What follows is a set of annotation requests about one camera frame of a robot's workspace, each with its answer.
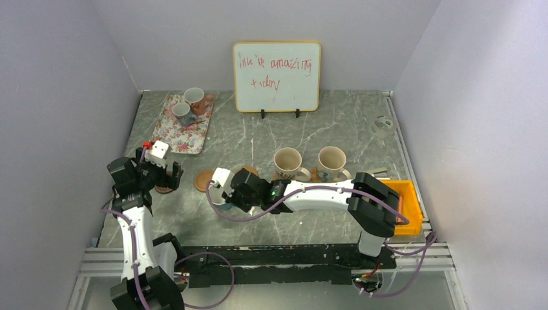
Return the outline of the dark walnut wooden coaster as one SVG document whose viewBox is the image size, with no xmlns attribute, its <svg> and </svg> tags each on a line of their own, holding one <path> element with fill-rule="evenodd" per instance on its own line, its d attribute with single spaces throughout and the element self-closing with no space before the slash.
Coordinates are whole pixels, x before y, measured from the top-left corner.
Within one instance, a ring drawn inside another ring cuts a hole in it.
<svg viewBox="0 0 548 310">
<path fill-rule="evenodd" d="M 171 171 L 167 171 L 165 173 L 165 176 L 156 183 L 154 189 L 156 192 L 160 194 L 168 194 L 170 192 L 173 192 L 173 173 Z"/>
</svg>

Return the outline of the cream coral pattern mug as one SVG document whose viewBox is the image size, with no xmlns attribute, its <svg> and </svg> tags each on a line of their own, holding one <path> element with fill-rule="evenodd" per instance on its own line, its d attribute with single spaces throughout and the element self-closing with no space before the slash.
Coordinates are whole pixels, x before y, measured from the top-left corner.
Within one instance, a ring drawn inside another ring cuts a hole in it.
<svg viewBox="0 0 548 310">
<path fill-rule="evenodd" d="M 311 180 L 311 172 L 302 166 L 302 156 L 296 149 L 279 149 L 274 155 L 274 164 L 276 180 Z"/>
</svg>

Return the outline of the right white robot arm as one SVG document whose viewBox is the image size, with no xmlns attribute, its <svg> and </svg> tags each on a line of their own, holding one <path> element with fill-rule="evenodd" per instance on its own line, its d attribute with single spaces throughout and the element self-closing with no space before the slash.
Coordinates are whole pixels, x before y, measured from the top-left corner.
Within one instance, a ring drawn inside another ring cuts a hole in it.
<svg viewBox="0 0 548 310">
<path fill-rule="evenodd" d="M 305 183 L 266 181 L 247 170 L 233 173 L 217 168 L 210 188 L 220 191 L 224 203 L 244 212 L 252 207 L 261 208 L 263 215 L 308 210 L 347 212 L 362 229 L 355 259 L 364 268 L 379 261 L 383 244 L 394 236 L 397 225 L 409 223 L 399 210 L 400 195 L 365 172 L 352 180 Z"/>
</svg>

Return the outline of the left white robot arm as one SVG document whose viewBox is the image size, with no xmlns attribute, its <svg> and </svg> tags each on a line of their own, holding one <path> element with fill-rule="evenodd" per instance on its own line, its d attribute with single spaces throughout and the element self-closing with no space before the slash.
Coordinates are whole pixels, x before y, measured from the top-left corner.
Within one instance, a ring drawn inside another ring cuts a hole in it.
<svg viewBox="0 0 548 310">
<path fill-rule="evenodd" d="M 114 180 L 108 212 L 121 229 L 123 270 L 120 283 L 111 288 L 116 309 L 184 309 L 174 272 L 185 262 L 185 254 L 174 235 L 153 239 L 151 190 L 177 190 L 182 176 L 180 164 L 167 168 L 171 151 L 156 141 L 136 149 L 135 156 L 120 157 L 107 165 Z"/>
</svg>

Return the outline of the light wooden coaster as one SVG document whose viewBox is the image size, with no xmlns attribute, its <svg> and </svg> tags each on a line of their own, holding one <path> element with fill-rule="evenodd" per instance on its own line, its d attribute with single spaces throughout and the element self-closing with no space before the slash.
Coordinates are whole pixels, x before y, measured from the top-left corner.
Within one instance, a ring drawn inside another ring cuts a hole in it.
<svg viewBox="0 0 548 310">
<path fill-rule="evenodd" d="M 195 175 L 193 180 L 195 189 L 200 192 L 205 192 L 207 189 L 207 184 L 213 177 L 213 174 L 214 174 L 214 170 L 211 170 L 211 169 L 202 170 L 198 172 Z"/>
<path fill-rule="evenodd" d="M 256 168 L 252 167 L 252 166 L 243 166 L 238 171 L 242 171 L 242 170 L 246 170 L 246 171 L 254 174 L 255 176 L 259 176 L 258 170 Z"/>
</svg>

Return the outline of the teal blue mug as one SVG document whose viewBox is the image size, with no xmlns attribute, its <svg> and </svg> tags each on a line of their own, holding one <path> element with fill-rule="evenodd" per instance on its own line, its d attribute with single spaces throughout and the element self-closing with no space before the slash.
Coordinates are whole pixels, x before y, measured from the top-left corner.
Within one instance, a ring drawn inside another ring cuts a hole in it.
<svg viewBox="0 0 548 310">
<path fill-rule="evenodd" d="M 234 207 L 232 203 L 228 203 L 222 196 L 212 196 L 211 201 L 220 211 L 228 211 Z"/>
</svg>

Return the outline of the cream seahorse mug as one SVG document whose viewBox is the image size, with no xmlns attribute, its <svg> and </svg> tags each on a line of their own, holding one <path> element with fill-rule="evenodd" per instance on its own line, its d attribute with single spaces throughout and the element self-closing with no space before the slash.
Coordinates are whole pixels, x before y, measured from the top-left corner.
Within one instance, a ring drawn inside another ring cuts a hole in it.
<svg viewBox="0 0 548 310">
<path fill-rule="evenodd" d="M 346 154 L 338 147 L 327 146 L 318 154 L 317 175 L 320 182 L 336 182 L 350 180 L 352 175 L 344 168 Z"/>
</svg>

